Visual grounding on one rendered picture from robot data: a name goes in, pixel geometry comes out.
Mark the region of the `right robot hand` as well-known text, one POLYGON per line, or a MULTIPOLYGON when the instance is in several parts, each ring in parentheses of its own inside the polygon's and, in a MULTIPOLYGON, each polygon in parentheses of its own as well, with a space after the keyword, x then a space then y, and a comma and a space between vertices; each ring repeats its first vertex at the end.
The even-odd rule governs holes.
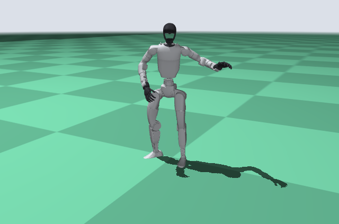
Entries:
POLYGON ((148 82, 145 82, 145 83, 146 83, 146 85, 143 86, 145 98, 148 102, 152 102, 152 101, 154 101, 154 99, 152 99, 152 97, 153 98, 155 98, 155 97, 152 95, 151 91, 154 92, 154 93, 155 93, 155 91, 150 88, 148 82))

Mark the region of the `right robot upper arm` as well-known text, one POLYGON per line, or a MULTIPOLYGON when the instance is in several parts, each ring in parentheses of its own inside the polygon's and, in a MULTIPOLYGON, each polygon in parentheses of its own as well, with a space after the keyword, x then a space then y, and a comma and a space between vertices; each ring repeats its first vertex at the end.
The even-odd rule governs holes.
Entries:
POLYGON ((142 63, 142 69, 147 70, 147 63, 150 61, 153 55, 157 54, 158 45, 152 45, 148 48, 147 52, 143 56, 140 63, 142 63))

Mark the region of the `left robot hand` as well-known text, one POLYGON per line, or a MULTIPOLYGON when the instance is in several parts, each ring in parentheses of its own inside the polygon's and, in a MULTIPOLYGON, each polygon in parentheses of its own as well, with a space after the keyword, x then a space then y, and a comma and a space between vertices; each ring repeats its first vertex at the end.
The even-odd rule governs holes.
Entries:
POLYGON ((226 68, 229 67, 230 69, 232 69, 232 66, 230 64, 228 64, 227 62, 218 62, 218 64, 213 66, 213 69, 218 69, 218 70, 222 70, 222 68, 226 68))

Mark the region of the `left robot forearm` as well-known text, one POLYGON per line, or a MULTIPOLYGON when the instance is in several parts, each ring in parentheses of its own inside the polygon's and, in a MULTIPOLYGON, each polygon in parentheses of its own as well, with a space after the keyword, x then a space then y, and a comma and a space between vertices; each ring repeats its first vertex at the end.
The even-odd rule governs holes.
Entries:
POLYGON ((207 61, 205 62, 205 66, 206 67, 208 67, 208 68, 210 68, 210 69, 212 69, 212 70, 214 70, 214 71, 220 71, 220 70, 218 70, 218 69, 213 69, 213 66, 214 65, 216 65, 216 63, 214 63, 214 62, 212 62, 211 60, 209 60, 209 59, 207 59, 207 58, 205 58, 205 57, 203 57, 204 59, 206 59, 207 61))

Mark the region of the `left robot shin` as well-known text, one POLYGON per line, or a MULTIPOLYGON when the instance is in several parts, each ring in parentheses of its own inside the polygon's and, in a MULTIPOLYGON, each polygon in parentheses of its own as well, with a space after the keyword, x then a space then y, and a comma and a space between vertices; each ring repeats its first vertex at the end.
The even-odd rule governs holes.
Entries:
POLYGON ((182 158, 182 156, 184 156, 184 158, 185 158, 186 124, 185 124, 185 129, 179 129, 178 138, 179 138, 179 146, 180 146, 180 150, 181 150, 181 158, 182 158))

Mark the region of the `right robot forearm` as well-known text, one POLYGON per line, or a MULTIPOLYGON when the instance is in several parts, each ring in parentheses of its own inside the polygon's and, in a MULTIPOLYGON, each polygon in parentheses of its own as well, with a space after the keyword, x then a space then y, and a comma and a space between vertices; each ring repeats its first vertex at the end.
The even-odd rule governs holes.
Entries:
POLYGON ((142 83, 142 87, 146 85, 145 82, 148 82, 146 71, 142 69, 142 63, 138 65, 138 73, 140 75, 140 82, 142 83))

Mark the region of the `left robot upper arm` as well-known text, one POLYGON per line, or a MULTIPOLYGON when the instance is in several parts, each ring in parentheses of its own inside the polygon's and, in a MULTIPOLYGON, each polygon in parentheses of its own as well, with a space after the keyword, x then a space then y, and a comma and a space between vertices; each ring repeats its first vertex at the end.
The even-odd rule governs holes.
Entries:
POLYGON ((195 61, 198 61, 199 65, 205 66, 205 62, 207 61, 206 59, 200 57, 196 52, 191 50, 189 47, 180 46, 180 48, 181 48, 181 54, 183 56, 188 56, 189 58, 191 58, 195 61))

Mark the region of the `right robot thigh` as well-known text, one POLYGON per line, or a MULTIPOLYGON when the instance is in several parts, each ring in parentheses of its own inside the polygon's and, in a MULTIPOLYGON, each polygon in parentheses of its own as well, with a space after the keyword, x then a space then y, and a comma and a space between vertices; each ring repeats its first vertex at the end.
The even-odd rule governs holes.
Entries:
POLYGON ((154 99, 154 101, 148 102, 148 105, 147 105, 147 118, 148 118, 150 127, 153 130, 157 131, 161 128, 161 123, 158 120, 156 120, 156 117, 158 113, 159 102, 160 102, 160 99, 162 99, 162 96, 161 96, 161 89, 156 89, 154 91, 155 93, 152 92, 152 95, 155 98, 151 96, 152 99, 154 99))

